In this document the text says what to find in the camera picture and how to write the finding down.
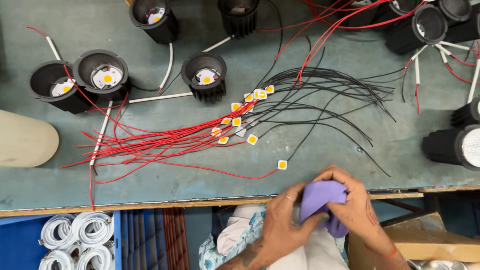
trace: orange thread bracelet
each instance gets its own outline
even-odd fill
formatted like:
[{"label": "orange thread bracelet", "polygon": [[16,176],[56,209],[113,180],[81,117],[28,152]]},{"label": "orange thread bracelet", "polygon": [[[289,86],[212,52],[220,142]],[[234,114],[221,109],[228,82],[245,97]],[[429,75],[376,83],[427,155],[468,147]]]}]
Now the orange thread bracelet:
[{"label": "orange thread bracelet", "polygon": [[[365,246],[366,249],[372,251],[373,253],[376,253],[376,254],[378,254],[378,255],[380,255],[380,256],[383,256],[382,254],[380,254],[380,253],[376,252],[375,250],[371,249],[369,246],[367,246],[367,244],[364,244],[364,246]],[[383,257],[384,257],[385,259],[390,259],[390,258],[392,258],[393,256],[395,256],[395,254],[396,254],[396,245],[394,244],[394,245],[393,245],[393,251],[392,251],[392,253],[388,254],[387,256],[383,256]]]}]

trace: white pants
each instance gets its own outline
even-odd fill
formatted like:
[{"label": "white pants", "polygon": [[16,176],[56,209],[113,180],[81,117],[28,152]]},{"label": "white pants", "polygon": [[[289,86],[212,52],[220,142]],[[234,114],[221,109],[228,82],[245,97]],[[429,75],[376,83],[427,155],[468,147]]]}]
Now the white pants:
[{"label": "white pants", "polygon": [[[237,206],[227,227],[218,236],[217,250],[222,255],[235,246],[243,231],[249,226],[257,205]],[[294,207],[292,219],[298,223],[299,208]],[[335,241],[326,229],[315,230],[308,243],[273,263],[269,270],[348,270],[336,248]]]}]

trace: blue crate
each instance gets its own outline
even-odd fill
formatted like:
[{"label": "blue crate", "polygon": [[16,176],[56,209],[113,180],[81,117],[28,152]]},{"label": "blue crate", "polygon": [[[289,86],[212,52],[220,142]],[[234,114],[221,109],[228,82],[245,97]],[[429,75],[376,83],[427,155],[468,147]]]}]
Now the blue crate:
[{"label": "blue crate", "polygon": [[1,269],[38,269],[48,249],[38,244],[43,224],[53,215],[0,219]]},{"label": "blue crate", "polygon": [[167,270],[162,209],[113,212],[115,270]]}]

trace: tattoo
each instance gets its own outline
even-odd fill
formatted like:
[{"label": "tattoo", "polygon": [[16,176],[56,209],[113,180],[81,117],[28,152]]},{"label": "tattoo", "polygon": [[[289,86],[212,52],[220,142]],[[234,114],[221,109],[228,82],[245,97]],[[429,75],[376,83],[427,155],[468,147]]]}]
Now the tattoo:
[{"label": "tattoo", "polygon": [[373,226],[379,225],[380,223],[378,222],[377,216],[375,215],[374,211],[372,210],[372,203],[370,202],[369,199],[367,199],[367,205],[366,205],[365,209],[367,210],[367,218],[370,221],[370,223]]},{"label": "tattoo", "polygon": [[235,269],[246,269],[251,266],[253,260],[257,257],[260,249],[263,247],[264,238],[261,236],[251,245],[248,245],[245,250],[243,250],[236,257],[232,258],[228,262],[224,263],[217,270],[235,270]]},{"label": "tattoo", "polygon": [[263,247],[263,240],[263,236],[260,236],[257,240],[258,242],[255,241],[253,244],[248,245],[247,248],[239,254],[240,258],[242,258],[243,267],[248,267],[253,259],[257,257],[258,249]]}]

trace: white mounting ring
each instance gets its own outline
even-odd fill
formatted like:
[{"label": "white mounting ring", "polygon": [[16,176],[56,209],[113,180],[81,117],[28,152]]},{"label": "white mounting ring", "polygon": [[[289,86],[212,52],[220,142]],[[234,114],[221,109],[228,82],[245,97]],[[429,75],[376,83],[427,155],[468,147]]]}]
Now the white mounting ring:
[{"label": "white mounting ring", "polygon": [[[87,233],[87,227],[95,222],[102,224],[100,229],[94,233]],[[75,239],[78,239],[81,245],[84,247],[96,247],[105,244],[112,237],[113,221],[102,211],[84,212],[75,218],[71,230]]]},{"label": "white mounting ring", "polygon": [[[75,219],[75,216],[71,214],[55,215],[49,219],[45,225],[43,225],[42,232],[40,233],[40,241],[43,246],[48,249],[66,249],[73,244],[76,239],[70,229],[71,220]],[[61,238],[58,240],[55,237],[55,229],[59,227],[58,235]]]},{"label": "white mounting ring", "polygon": [[76,270],[87,270],[89,261],[96,270],[110,270],[113,266],[112,253],[103,245],[87,249],[78,259]]},{"label": "white mounting ring", "polygon": [[38,270],[51,270],[53,263],[57,262],[61,270],[73,270],[73,260],[70,255],[61,250],[52,250],[40,260]]}]

